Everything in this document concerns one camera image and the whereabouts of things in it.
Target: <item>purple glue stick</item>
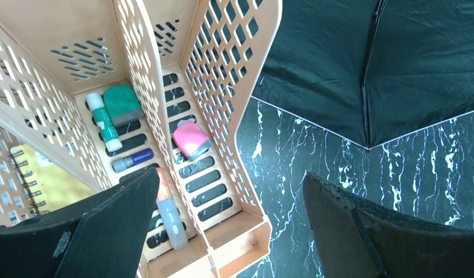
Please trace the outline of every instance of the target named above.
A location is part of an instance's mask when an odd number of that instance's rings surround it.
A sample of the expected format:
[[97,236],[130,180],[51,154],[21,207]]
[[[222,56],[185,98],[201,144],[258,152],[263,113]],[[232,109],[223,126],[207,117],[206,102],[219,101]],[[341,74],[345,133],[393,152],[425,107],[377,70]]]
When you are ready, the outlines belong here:
[[125,158],[116,159],[112,162],[114,172],[120,173],[133,165],[140,164],[154,157],[152,149],[143,149]]

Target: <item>spiral notebook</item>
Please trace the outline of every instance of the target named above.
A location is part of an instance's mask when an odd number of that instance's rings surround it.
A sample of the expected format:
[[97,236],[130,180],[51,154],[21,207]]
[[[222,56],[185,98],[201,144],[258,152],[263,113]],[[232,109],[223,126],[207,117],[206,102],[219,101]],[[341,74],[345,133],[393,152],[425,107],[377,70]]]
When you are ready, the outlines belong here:
[[58,210],[94,195],[94,190],[23,144],[10,149],[37,214]]

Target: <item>beige plastic organizer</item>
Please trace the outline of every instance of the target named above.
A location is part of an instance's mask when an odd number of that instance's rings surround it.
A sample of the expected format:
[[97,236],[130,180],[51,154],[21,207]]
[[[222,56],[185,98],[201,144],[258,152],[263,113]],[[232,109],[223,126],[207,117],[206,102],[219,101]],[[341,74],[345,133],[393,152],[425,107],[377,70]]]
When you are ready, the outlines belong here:
[[[0,0],[0,225],[34,216],[8,164],[10,148],[26,143],[96,192],[150,164],[163,167],[190,240],[180,250],[168,241],[150,246],[164,226],[149,231],[141,277],[231,277],[266,256],[272,228],[236,132],[281,9],[281,0]],[[120,83],[132,85],[145,112],[120,135],[144,141],[122,156],[150,147],[155,157],[117,174],[110,164],[121,155],[106,153],[85,99]],[[184,111],[168,114],[175,109]],[[197,162],[172,144],[170,126],[187,117],[214,142]],[[211,173],[218,177],[189,189]],[[224,190],[201,201],[217,187]]]

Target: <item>marble floor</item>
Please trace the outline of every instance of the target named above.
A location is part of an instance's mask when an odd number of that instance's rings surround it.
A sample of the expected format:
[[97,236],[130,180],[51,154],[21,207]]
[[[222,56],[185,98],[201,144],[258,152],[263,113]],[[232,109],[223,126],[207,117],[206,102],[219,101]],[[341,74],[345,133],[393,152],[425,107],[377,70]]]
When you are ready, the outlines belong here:
[[474,113],[365,151],[251,99],[237,135],[271,219],[271,254],[239,277],[323,277],[302,198],[313,171],[424,220],[474,229]]

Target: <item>umbrella fabric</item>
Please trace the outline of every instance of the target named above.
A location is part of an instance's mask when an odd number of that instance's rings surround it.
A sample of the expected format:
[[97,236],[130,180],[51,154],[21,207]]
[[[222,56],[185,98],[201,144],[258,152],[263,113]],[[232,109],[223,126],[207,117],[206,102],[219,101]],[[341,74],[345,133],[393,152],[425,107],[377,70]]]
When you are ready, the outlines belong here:
[[399,213],[312,173],[303,190],[326,277],[474,277],[474,230]]
[[372,148],[474,111],[474,0],[284,0],[254,96]]

